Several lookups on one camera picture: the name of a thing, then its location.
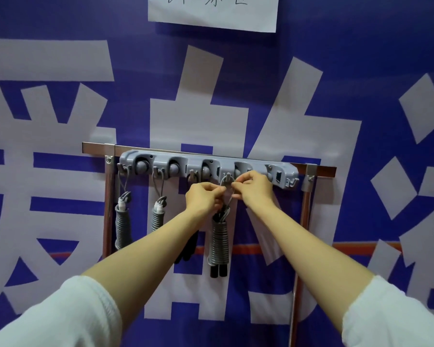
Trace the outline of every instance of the person's right arm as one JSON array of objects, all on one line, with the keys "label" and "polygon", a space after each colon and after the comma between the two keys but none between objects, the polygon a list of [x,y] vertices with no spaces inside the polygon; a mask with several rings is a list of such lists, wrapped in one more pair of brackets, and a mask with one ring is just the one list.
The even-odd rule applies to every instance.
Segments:
[{"label": "person's right arm", "polygon": [[346,346],[434,346],[434,315],[278,209],[266,176],[251,171],[232,187],[272,232]]}]

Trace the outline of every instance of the person's right hand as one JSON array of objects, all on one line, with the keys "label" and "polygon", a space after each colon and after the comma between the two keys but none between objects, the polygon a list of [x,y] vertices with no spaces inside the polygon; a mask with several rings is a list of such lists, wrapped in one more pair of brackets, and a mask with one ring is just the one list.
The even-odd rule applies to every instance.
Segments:
[{"label": "person's right hand", "polygon": [[231,184],[235,193],[232,198],[243,200],[255,214],[267,207],[274,206],[273,184],[265,175],[254,170],[241,174]]}]

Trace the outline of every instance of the vertical metal pole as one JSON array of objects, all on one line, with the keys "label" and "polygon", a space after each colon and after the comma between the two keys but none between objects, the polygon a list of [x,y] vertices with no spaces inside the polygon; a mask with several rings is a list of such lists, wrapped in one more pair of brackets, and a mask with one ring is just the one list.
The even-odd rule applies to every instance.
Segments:
[{"label": "vertical metal pole", "polygon": [[104,226],[103,258],[111,254],[112,217],[114,212],[115,146],[104,144]]},{"label": "vertical metal pole", "polygon": [[[317,165],[307,164],[305,171],[305,178],[302,182],[301,190],[304,192],[302,197],[302,210],[301,210],[301,226],[309,230],[310,220],[310,203],[312,198],[313,185],[317,176]],[[292,290],[292,314],[291,326],[289,331],[289,347],[296,346],[296,338],[298,332],[299,312],[302,302],[302,287],[303,283],[299,275],[296,273],[294,278],[294,287]]]}]

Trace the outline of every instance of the white sleeve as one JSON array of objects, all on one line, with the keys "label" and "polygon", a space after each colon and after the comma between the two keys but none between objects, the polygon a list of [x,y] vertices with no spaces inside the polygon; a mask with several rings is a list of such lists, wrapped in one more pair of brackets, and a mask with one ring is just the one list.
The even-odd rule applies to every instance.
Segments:
[{"label": "white sleeve", "polygon": [[121,335],[121,315],[110,294],[94,279],[75,276],[1,329],[0,347],[114,347]]},{"label": "white sleeve", "polygon": [[342,342],[347,347],[434,347],[434,315],[376,276],[344,315]]}]

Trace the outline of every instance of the person's left hand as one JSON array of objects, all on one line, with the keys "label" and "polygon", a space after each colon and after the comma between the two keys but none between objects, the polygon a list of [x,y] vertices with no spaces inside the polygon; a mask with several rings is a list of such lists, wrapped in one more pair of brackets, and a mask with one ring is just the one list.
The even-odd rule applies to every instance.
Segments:
[{"label": "person's left hand", "polygon": [[225,186],[213,183],[192,184],[185,195],[186,210],[196,215],[199,220],[203,220],[212,211],[217,212],[221,209],[225,190]]}]

